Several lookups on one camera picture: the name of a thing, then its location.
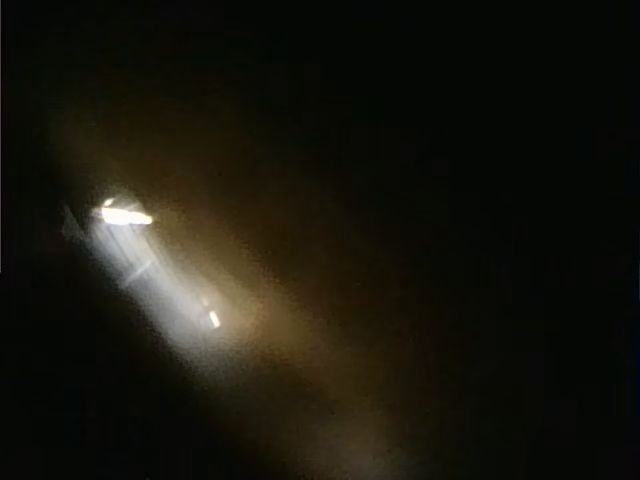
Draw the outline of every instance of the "white light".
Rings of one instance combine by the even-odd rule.
[[[149,225],[153,218],[140,212],[102,207],[102,218],[112,225]]]
[[[209,318],[211,319],[211,323],[213,323],[213,328],[218,328],[220,326],[220,320],[218,319],[216,312],[211,310],[209,312]]]

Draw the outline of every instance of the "light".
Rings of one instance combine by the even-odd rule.
[[[112,225],[149,225],[153,222],[149,215],[121,208],[102,207],[102,218]]]
[[[218,328],[220,326],[220,320],[218,319],[216,312],[211,310],[209,312],[209,318],[211,319],[211,323],[213,323],[213,328]]]

